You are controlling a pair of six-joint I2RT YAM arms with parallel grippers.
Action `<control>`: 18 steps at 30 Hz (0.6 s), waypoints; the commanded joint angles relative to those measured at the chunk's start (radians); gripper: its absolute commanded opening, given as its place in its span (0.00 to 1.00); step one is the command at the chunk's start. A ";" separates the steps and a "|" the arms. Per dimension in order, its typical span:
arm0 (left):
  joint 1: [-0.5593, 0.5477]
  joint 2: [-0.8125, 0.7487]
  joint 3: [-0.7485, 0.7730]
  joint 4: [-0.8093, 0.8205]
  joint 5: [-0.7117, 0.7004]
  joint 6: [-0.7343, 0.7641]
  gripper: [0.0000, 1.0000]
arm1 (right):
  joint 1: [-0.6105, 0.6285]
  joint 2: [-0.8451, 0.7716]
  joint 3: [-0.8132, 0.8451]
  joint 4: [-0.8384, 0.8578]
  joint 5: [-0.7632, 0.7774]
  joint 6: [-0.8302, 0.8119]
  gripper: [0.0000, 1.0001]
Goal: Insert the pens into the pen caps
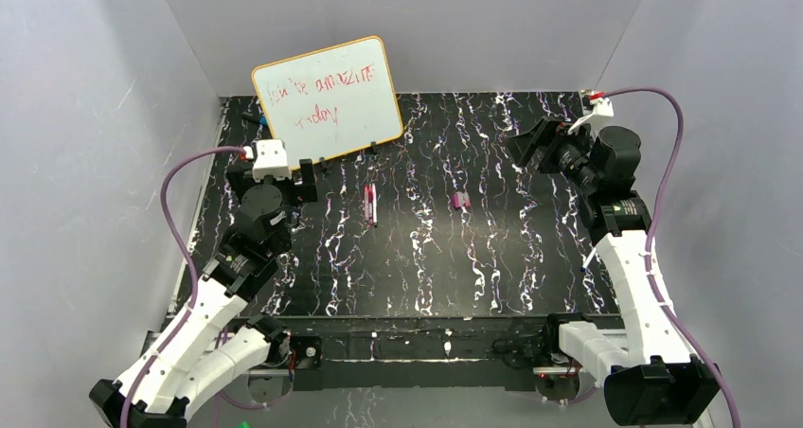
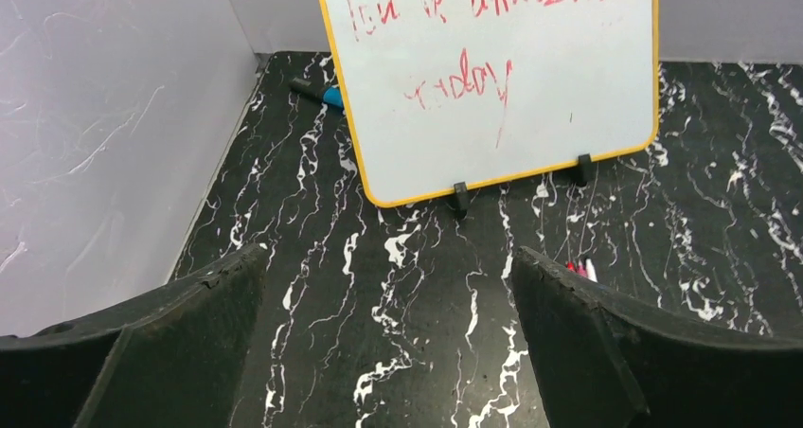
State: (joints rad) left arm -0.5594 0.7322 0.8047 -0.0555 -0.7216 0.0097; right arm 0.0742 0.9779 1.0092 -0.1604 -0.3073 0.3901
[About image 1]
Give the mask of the red gel pen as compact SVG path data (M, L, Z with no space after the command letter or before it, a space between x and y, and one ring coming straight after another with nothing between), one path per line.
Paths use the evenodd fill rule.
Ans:
M371 186L370 186L370 189L369 189L369 198L370 198L370 202L371 202L370 218L371 218L371 225L373 227L376 227L378 225L378 222L379 222L378 210L377 210L377 206L378 206L377 197L378 197L378 195L377 195L376 184L372 183Z

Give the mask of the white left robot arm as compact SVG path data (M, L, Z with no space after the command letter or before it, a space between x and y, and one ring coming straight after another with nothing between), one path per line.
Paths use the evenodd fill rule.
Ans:
M317 199L313 162L301 178L268 174L263 158L228 173L240 206L192 293L141 357L118 377L99 380L89 399L110 427L185 427L208 400L261 365L292 367L291 332L269 314L249 318L219 348L211 343L279 271L292 248L291 221Z

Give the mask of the pink highlighter pen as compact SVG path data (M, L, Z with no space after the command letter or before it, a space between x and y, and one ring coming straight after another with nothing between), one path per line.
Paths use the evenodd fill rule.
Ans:
M372 225L373 204L371 200L371 188L369 185L364 187L364 217L368 225Z

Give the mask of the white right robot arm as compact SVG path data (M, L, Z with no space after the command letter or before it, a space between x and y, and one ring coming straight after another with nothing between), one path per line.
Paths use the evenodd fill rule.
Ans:
M623 322L624 339L616 342L586 314L550 314L527 348L533 364L578 366L601 389L619 426L700 426L721 387L667 315L670 301L660 293L657 261L647 251L651 216L633 190L639 136L619 126L569 132L560 120L543 117L506 145L515 167L535 159L539 172L558 173L575 187Z

